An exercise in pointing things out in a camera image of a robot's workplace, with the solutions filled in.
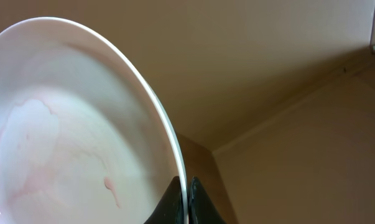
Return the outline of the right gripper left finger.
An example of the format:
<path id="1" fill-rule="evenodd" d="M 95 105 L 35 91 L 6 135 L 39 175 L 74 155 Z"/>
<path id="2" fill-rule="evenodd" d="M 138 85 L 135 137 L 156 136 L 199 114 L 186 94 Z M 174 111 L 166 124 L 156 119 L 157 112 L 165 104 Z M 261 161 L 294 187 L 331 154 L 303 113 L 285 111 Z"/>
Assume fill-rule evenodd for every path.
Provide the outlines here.
<path id="1" fill-rule="evenodd" d="M 183 202 L 179 176 L 175 176 L 144 224 L 183 224 Z"/>

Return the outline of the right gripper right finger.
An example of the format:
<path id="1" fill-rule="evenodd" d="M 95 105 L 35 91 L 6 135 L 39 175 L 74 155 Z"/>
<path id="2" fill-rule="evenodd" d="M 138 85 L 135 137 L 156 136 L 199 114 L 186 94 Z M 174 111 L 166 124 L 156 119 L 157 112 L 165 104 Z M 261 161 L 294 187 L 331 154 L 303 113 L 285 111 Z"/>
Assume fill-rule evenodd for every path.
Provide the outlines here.
<path id="1" fill-rule="evenodd" d="M 188 186 L 189 224 L 226 224 L 198 177 Z"/>

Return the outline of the white plate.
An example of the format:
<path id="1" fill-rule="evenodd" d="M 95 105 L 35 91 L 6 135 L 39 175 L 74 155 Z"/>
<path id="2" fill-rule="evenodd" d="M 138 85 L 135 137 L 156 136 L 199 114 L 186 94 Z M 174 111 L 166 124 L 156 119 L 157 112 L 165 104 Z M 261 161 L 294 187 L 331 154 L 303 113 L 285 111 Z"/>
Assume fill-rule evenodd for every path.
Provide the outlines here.
<path id="1" fill-rule="evenodd" d="M 179 176 L 158 97 L 108 40 L 37 17 L 0 33 L 0 223 L 144 223 Z"/>

